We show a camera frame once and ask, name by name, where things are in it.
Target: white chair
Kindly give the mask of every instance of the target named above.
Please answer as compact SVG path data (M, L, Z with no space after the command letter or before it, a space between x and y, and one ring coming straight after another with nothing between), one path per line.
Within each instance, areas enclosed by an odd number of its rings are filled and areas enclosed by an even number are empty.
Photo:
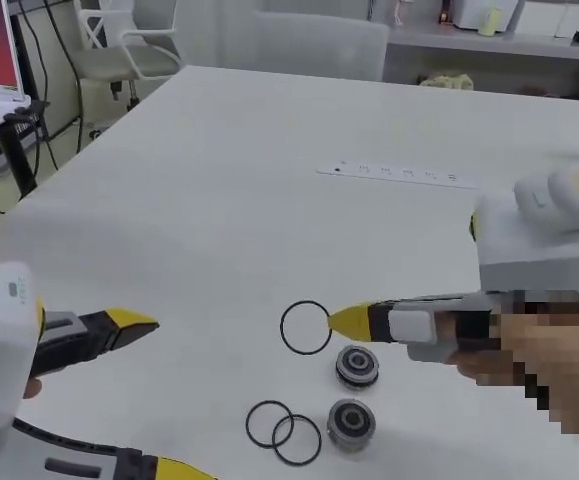
M254 11L250 15L239 35L224 39L241 42L227 45L227 55L239 50L237 58L225 59L228 68L382 80L389 37L386 25L297 13Z
M78 9L79 0L76 3L80 27L92 47L73 54L78 76L111 84L115 97L118 86L128 82L130 100L127 110L140 101L136 80L167 80L183 67L182 55L175 41L178 0L134 0L131 11ZM121 31L119 45L103 46L100 33L105 22L127 16L133 18L136 29ZM92 19L98 20L95 26L92 26ZM95 130L92 138L102 129Z

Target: desk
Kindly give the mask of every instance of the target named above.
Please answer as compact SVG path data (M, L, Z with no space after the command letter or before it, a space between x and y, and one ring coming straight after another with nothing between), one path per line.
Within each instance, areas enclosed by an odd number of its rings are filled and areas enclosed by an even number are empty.
M21 417L223 480L579 478L579 445L521 389L477 387L398 346L371 347L380 379L358 398L378 428L356 459L325 437L313 465L292 469L247 440L245 415L260 400L324 430L329 408L350 396L333 374L347 342L315 357L283 346L290 303L334 310L479 286L467 233L475 191L316 174L359 159L507 188L579 159L579 103L186 68L1 225L0 261L27 262L48 309L122 306L162 324L48 376ZM304 349L326 336L324 319L307 320L287 325ZM296 430L289 455L294 442L313 446Z

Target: metal bearing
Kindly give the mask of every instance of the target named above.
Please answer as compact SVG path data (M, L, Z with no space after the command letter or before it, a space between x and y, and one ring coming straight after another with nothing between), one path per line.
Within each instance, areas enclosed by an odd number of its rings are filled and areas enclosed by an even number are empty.
M376 417L358 400L340 400L329 411L327 433L331 441L345 453L364 450L376 431Z
M336 359L336 376L351 390L364 390L378 380L378 359L364 347L349 345Z

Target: power strip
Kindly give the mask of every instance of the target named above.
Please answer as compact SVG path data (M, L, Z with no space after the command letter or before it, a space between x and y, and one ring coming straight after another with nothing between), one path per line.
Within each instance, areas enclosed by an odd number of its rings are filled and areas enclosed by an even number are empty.
M317 169L325 175L372 178L392 182L418 183L439 187L476 189L472 183L455 173L434 172L419 168L402 168L394 165L372 165L369 163L340 162Z

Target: black o-ring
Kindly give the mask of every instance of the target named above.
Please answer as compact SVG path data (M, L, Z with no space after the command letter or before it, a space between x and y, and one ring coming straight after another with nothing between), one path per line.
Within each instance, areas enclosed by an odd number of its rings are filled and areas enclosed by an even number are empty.
M258 410L260 407L264 407L265 405L276 405L276 406L282 408L283 410L285 410L287 412L287 416L284 417L282 420L286 421L287 419L291 419L291 425L289 425L289 433L287 433L287 436L285 438L283 438L278 443L276 443L275 435L272 436L271 443L262 443L261 441L256 440L254 438L253 434L251 433L251 429L249 428L249 422L251 420L251 416L253 415L253 412ZM265 450L270 450L272 448L275 449L277 447L281 447L282 445L284 445L285 443L287 443L289 441L289 439L291 438L291 435L293 434L293 427L295 426L295 422L294 422L293 417L294 417L293 413L291 413L291 410L289 410L289 407L287 407L284 403L279 402L278 400L263 400L260 403L256 403L251 408L251 410L249 410L249 413L247 413L247 418L245 419L245 429L247 431L247 436L249 437L249 440L251 440L255 445L257 445L260 448L264 448Z
M302 420L303 422L306 422L309 425L311 425L313 427L313 429L315 430L316 434L318 435L318 448L316 449L316 453L314 453L307 460L303 460L301 462L289 460L287 457L283 456L282 453L280 453L280 451L278 450L280 445L276 443L276 434L278 433L278 429L282 425L284 425L287 420L290 420L292 424L295 423L295 420ZM304 467L304 466L309 465L310 463L313 463L316 460L316 458L318 458L318 456L320 455L320 451L322 450L322 434L320 433L320 429L318 428L318 425L316 425L316 423L313 420L311 420L309 417L305 417L304 415L299 415L299 414L291 414L291 415L288 415L285 418L281 419L276 424L276 426L273 428L273 433L271 434L271 441L274 444L272 448L273 448L273 451L276 452L276 456L280 459L280 461L282 461L282 463L284 463L285 465L289 465L290 467Z
M322 305L320 305L318 302L314 302L313 300L300 300L299 302L296 302L292 305L289 305L289 307L282 314L282 317L280 317L280 338L282 338L282 343L284 343L287 346L287 348L289 350L291 350L293 353L297 353L298 355L315 355L316 353L322 352L327 347L327 345L329 345L329 342L331 341L331 336L333 335L333 330L329 329L329 335L327 336L325 343L323 343L319 348L317 348L315 350L308 352L308 351L298 350L297 348L292 347L289 344L289 342L287 341L287 337L285 336L285 320L287 318L287 314L291 310L293 310L294 308L296 308L300 305L314 305L314 306L318 307L320 310L322 310L323 312L325 312L325 315L327 316L327 318L329 317L329 312L327 311L327 309L325 307L323 307Z

